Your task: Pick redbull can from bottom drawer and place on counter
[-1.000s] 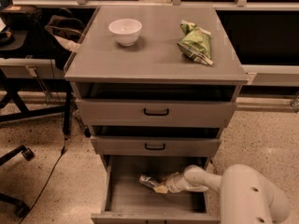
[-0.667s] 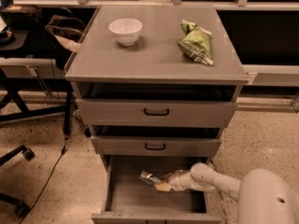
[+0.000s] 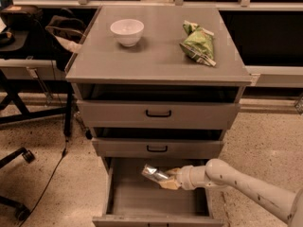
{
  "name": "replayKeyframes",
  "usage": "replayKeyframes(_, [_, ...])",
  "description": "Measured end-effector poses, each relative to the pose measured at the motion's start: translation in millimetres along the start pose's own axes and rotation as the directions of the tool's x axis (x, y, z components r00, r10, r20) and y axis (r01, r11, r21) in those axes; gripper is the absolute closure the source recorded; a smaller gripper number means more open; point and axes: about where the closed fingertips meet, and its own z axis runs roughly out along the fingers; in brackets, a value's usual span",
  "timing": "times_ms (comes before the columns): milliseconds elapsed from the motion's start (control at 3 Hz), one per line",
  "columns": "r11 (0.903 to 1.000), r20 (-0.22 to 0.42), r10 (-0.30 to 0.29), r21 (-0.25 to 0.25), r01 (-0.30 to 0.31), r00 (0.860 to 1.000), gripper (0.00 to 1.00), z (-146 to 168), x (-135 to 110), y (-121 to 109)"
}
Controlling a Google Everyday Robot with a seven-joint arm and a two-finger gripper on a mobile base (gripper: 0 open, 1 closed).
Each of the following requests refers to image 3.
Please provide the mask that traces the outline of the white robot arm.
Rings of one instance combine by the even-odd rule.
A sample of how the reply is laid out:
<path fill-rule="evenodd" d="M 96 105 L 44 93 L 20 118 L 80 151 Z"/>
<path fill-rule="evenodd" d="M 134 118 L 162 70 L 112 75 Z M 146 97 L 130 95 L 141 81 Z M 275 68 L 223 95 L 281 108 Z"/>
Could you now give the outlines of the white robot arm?
<path fill-rule="evenodd" d="M 286 190 L 237 171 L 225 161 L 211 159 L 205 166 L 183 166 L 171 169 L 169 177 L 159 184 L 166 189 L 194 190 L 231 186 L 288 227 L 303 227 L 303 189 Z"/>

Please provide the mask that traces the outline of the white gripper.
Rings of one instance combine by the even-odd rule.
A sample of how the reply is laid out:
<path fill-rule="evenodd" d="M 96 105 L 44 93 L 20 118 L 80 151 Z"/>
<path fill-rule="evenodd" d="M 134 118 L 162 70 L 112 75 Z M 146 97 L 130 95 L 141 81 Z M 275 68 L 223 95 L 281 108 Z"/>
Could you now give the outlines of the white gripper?
<path fill-rule="evenodd" d="M 183 166 L 169 169 L 165 172 L 169 176 L 176 175 L 175 178 L 160 181 L 159 184 L 164 189 L 177 190 L 180 186 L 184 190 L 194 190 L 206 187 L 209 178 L 205 174 L 205 166 Z"/>

